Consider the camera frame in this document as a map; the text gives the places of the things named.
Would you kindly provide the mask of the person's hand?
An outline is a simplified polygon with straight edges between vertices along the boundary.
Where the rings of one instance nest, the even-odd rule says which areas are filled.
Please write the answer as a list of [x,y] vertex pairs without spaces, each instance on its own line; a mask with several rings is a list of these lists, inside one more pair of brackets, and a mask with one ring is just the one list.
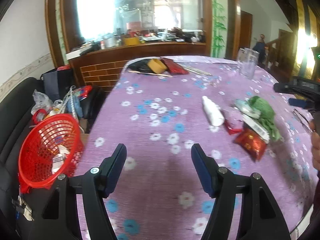
[[320,171],[320,138],[318,133],[315,131],[315,124],[313,120],[309,123],[310,129],[313,130],[311,134],[311,153],[312,153],[312,164],[313,167]]

